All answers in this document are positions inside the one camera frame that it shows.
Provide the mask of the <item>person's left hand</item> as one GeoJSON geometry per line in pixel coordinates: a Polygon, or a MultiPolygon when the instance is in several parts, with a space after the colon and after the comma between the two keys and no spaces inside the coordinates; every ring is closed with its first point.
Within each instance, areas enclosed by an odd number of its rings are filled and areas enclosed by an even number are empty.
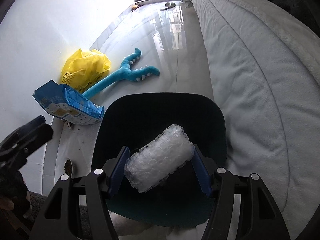
{"type": "MultiPolygon", "coordinates": [[[[27,192],[26,200],[28,201],[29,209],[25,211],[25,213],[23,214],[24,218],[31,216],[31,213],[32,213],[32,205],[30,201],[29,192],[27,192]]],[[[14,202],[7,197],[3,197],[3,196],[0,197],[0,205],[1,205],[1,209],[3,210],[12,211],[14,209],[14,202]]]]}

